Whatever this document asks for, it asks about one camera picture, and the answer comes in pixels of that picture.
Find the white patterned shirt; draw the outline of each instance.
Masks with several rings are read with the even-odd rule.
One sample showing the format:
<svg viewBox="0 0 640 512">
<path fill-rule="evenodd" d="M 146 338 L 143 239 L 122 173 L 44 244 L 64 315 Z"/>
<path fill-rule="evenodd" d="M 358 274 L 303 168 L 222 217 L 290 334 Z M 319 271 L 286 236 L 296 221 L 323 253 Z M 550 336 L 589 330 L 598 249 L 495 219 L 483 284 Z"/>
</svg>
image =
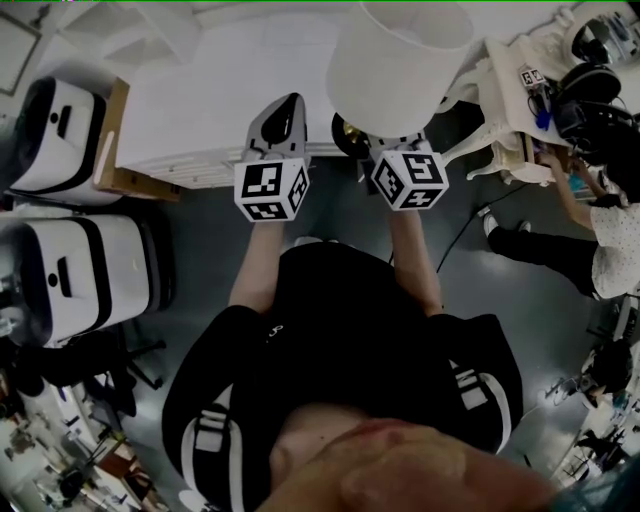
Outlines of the white patterned shirt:
<svg viewBox="0 0 640 512">
<path fill-rule="evenodd" d="M 640 281 L 640 203 L 627 208 L 591 208 L 591 224 L 599 247 L 591 277 L 605 299 L 635 289 Z"/>
</svg>

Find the person in white shirt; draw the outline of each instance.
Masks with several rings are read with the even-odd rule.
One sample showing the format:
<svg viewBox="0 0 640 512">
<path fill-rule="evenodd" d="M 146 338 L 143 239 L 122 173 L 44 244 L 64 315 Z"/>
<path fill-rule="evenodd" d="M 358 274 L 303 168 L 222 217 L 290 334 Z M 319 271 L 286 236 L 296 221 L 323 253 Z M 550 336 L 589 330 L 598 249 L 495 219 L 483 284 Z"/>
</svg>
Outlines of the person in white shirt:
<svg viewBox="0 0 640 512">
<path fill-rule="evenodd" d="M 640 137 L 632 139 L 636 147 L 637 139 Z M 484 230 L 491 249 L 560 272 L 588 297 L 608 299 L 632 292 L 640 281 L 640 172 L 632 161 L 627 151 L 619 151 L 605 168 L 607 179 L 620 190 L 617 196 L 608 194 L 581 160 L 573 161 L 597 198 L 589 206 L 575 199 L 558 158 L 538 155 L 538 162 L 551 168 L 569 217 L 593 231 L 597 241 L 531 233 L 528 222 L 515 231 L 506 230 L 489 213 L 484 217 Z"/>
</svg>

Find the mirror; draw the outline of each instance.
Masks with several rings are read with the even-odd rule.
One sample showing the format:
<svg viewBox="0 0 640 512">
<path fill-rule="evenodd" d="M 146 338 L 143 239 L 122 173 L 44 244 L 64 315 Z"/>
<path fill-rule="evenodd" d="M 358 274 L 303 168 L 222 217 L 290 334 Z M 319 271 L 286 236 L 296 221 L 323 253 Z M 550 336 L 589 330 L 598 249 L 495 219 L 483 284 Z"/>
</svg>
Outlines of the mirror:
<svg viewBox="0 0 640 512">
<path fill-rule="evenodd" d="M 615 67 L 636 59 L 640 48 L 637 26 L 619 13 L 602 14 L 591 19 L 576 34 L 571 53 L 584 62 Z"/>
</svg>

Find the lips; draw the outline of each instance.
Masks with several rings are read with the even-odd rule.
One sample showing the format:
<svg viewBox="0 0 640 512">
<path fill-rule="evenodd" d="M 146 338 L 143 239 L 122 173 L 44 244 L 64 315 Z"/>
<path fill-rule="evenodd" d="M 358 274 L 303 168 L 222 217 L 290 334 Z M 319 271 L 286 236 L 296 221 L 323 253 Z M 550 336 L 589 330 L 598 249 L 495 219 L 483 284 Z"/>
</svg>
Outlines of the lips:
<svg viewBox="0 0 640 512">
<path fill-rule="evenodd" d="M 336 444 L 340 444 L 348 439 L 373 436 L 379 434 L 384 430 L 393 428 L 410 428 L 416 426 L 417 425 L 414 425 L 413 423 L 407 423 L 406 421 L 395 419 L 367 420 L 358 425 L 356 428 L 350 430 L 349 432 L 346 432 L 345 434 L 342 434 L 341 436 L 335 438 L 331 443 L 327 445 L 327 448 L 335 446 Z"/>
</svg>

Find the black t-shirt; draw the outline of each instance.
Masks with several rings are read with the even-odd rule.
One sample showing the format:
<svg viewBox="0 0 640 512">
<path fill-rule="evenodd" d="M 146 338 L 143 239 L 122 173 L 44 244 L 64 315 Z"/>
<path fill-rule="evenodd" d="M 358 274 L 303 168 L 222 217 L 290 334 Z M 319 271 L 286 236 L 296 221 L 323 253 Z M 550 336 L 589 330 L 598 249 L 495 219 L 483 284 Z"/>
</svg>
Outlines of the black t-shirt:
<svg viewBox="0 0 640 512">
<path fill-rule="evenodd" d="M 496 451 L 503 433 L 500 408 L 485 393 L 489 400 L 469 410 L 460 377 L 469 378 L 471 371 L 489 373 L 502 385 L 515 427 L 522 386 L 495 317 L 427 318 L 397 285 L 390 265 L 341 244 L 306 245 L 282 256 L 268 316 L 229 307 L 193 346 L 165 404 L 164 443 L 182 471 L 187 424 L 233 383 L 230 415 L 242 429 L 243 480 L 251 489 L 245 507 L 251 510 L 268 495 L 269 453 L 284 420 L 312 402 L 432 426 Z M 211 471 L 203 477 L 198 467 L 211 469 L 212 462 L 200 460 L 194 460 L 198 489 L 228 508 L 223 489 L 201 488 L 210 487 Z"/>
</svg>

